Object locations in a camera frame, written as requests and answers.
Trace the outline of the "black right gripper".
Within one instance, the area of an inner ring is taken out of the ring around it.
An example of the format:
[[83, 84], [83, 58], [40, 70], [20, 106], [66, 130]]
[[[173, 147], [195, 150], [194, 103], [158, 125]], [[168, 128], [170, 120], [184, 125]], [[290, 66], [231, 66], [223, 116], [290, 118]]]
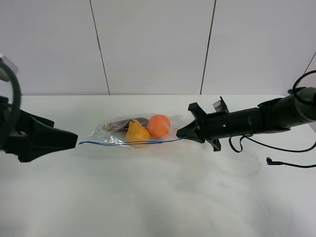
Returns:
[[192, 113], [195, 120], [185, 127], [178, 129], [176, 136], [186, 140], [205, 143], [207, 141], [214, 152], [221, 151], [219, 136], [225, 134], [224, 116], [228, 113], [214, 112], [207, 114], [197, 102], [191, 103], [188, 110]]

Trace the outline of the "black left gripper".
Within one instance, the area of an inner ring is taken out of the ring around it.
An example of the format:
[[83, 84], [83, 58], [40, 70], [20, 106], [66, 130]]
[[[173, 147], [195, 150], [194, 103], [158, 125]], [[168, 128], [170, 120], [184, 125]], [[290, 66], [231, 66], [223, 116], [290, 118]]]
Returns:
[[1, 150], [18, 156], [20, 162], [31, 162], [49, 153], [72, 149], [78, 135], [54, 128], [54, 122], [20, 110], [16, 125]]

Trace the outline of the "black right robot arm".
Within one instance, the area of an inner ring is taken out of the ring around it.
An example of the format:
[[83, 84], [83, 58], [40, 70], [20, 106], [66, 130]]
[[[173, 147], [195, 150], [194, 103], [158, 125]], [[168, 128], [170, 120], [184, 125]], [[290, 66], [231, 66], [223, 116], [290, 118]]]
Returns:
[[229, 112], [223, 99], [213, 106], [215, 112], [207, 114], [198, 103], [191, 103], [188, 110], [195, 119], [177, 130], [176, 136], [199, 143], [208, 142], [218, 152], [222, 138], [289, 131], [316, 120], [316, 89], [300, 87], [287, 97], [236, 112]]

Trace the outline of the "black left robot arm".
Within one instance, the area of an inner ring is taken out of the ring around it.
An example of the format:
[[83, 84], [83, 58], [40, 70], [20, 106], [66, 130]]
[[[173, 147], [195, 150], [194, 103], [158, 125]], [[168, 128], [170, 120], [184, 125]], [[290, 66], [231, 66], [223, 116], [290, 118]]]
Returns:
[[78, 136], [54, 122], [20, 109], [22, 93], [17, 66], [0, 55], [0, 150], [31, 162], [49, 153], [72, 149]]

